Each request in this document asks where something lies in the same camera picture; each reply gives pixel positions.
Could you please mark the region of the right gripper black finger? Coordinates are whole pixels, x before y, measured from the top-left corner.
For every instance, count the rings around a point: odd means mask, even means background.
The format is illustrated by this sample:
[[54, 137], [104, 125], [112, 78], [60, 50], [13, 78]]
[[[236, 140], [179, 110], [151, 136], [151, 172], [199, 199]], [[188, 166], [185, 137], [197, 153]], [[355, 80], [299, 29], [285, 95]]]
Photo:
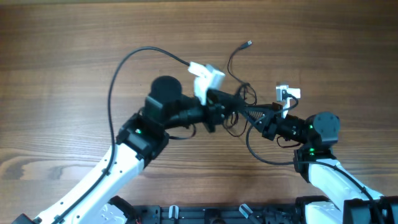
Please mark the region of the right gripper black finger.
[[247, 113], [242, 111], [243, 116], [256, 128], [258, 131], [265, 130], [269, 125], [269, 113], [251, 112]]
[[261, 112], [267, 114], [273, 112], [274, 110], [271, 104], [264, 104], [264, 105], [246, 105], [244, 107], [244, 111], [247, 113]]

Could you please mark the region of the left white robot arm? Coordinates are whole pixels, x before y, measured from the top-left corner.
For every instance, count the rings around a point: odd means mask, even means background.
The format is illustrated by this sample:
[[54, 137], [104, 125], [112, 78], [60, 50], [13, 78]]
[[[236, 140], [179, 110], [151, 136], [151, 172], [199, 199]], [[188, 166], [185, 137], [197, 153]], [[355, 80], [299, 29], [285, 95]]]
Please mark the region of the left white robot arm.
[[35, 218], [20, 214], [14, 223], [127, 223], [131, 208], [116, 193], [137, 177], [169, 143], [168, 129], [203, 123], [208, 132], [244, 108], [239, 94], [202, 85], [203, 97], [185, 96], [174, 77], [156, 78], [141, 112], [111, 138], [101, 161], [58, 202]]

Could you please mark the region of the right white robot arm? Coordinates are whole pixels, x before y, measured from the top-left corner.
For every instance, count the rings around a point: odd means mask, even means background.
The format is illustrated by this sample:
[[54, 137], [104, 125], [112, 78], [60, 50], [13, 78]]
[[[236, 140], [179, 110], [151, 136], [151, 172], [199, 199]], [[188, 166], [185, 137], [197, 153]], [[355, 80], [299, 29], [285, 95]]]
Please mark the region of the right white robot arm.
[[367, 187], [346, 171], [333, 154], [339, 118], [321, 112], [307, 119], [288, 115], [280, 105], [247, 106], [242, 115], [264, 138], [300, 143], [291, 165], [323, 197], [296, 200], [302, 223], [397, 223], [397, 197]]

